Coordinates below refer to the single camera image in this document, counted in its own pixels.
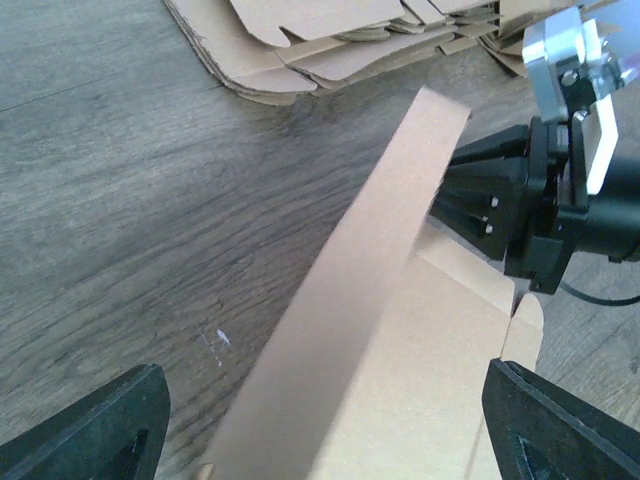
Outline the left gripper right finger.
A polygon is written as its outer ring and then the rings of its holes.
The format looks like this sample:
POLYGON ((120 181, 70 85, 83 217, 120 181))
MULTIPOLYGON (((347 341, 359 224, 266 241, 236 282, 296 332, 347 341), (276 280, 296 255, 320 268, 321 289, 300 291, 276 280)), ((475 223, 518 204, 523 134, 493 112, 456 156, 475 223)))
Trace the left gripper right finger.
POLYGON ((490 361, 482 407, 503 479, 639 477, 638 431, 514 361, 490 361))

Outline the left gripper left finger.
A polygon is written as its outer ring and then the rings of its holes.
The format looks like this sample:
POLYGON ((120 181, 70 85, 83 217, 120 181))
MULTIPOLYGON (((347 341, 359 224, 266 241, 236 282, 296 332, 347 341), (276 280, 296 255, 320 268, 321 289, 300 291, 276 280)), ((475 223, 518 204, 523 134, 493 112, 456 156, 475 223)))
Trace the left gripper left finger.
POLYGON ((3 479, 152 479, 170 418, 164 371, 136 366, 1 446, 3 479))

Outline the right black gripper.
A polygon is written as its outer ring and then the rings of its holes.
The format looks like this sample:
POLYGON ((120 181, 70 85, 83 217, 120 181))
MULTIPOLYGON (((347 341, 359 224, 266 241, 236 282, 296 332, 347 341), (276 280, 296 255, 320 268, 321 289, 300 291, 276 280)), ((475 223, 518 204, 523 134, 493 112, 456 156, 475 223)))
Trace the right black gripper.
POLYGON ((576 252, 639 260, 639 160, 615 157, 589 194, 581 122, 535 117, 456 148, 431 214, 490 259, 506 252, 505 273, 530 290, 554 294, 576 252))

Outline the brown cardboard box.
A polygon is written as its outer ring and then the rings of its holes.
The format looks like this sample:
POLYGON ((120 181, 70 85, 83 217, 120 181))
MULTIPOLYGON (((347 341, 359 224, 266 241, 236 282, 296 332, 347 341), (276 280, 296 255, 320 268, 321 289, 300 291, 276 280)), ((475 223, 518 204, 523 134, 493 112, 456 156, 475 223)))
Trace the brown cardboard box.
POLYGON ((536 363, 538 299, 429 225, 468 109, 420 90, 202 456, 201 479, 496 479, 489 362, 536 363))

